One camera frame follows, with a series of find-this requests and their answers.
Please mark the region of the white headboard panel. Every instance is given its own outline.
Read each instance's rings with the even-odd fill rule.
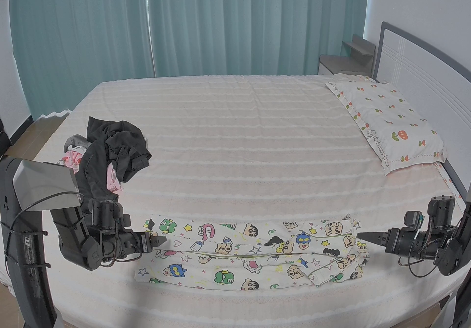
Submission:
[[[443,139],[445,169],[471,201],[471,72],[432,45],[382,23],[373,78],[390,82]]]

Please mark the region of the bed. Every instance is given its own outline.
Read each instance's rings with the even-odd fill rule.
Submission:
[[[471,92],[469,74],[427,47],[383,24],[374,78],[394,83],[445,133],[446,170],[466,198],[471,152],[458,152],[466,145],[446,126],[450,117],[460,125],[465,120],[460,134],[469,138],[470,104],[464,98]],[[448,76],[439,81],[438,93],[433,71]],[[432,164],[384,176],[379,158],[325,86],[332,79],[352,78],[360,77],[199,76],[102,83],[35,160],[59,160],[66,138],[86,133],[89,116],[127,120],[142,130],[153,155],[150,166],[124,184],[119,199],[136,231],[144,230],[152,213],[220,223],[330,220],[352,214],[365,231],[402,227],[407,210],[425,212],[432,196],[450,195],[451,184]],[[434,104],[429,102],[432,94]],[[465,109],[455,118],[458,107]],[[462,207],[456,205],[454,223]],[[49,214],[44,214],[44,227],[55,232]],[[88,272],[62,258],[56,236],[45,238],[54,303],[79,328],[386,328],[445,297],[469,268],[449,277],[437,271],[414,278],[383,248],[371,245],[369,250],[361,279],[244,292],[136,282],[133,263]],[[417,272],[430,268],[422,263]],[[0,271],[8,284],[3,265]]]

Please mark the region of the striped bed sheet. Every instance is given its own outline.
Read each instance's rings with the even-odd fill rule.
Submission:
[[[123,184],[132,228],[150,215],[215,223],[336,220],[359,231],[402,227],[450,190],[433,165],[384,176],[380,160],[325,82],[352,76],[199,76],[130,79],[93,89],[36,160],[62,157],[89,116],[127,120],[147,138],[150,166]],[[455,222],[461,216],[456,208]],[[45,230],[55,232],[49,214]],[[390,327],[447,295],[466,269],[414,278],[397,257],[369,246],[362,278],[278,290],[224,291],[135,282],[133,263],[88,272],[45,237],[52,296],[78,327]],[[416,265],[425,273],[430,263]],[[2,281],[9,283],[4,265]]]

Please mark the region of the white pillow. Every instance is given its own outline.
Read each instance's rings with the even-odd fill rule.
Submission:
[[[326,86],[342,102],[381,159],[385,175],[418,163],[446,160],[440,136],[392,84],[368,79],[331,81]]]

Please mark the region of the pillowcase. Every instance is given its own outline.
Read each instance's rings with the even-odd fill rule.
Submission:
[[[444,162],[445,145],[427,120],[418,115],[389,83],[331,81],[332,90],[355,120],[384,174],[419,163]]]

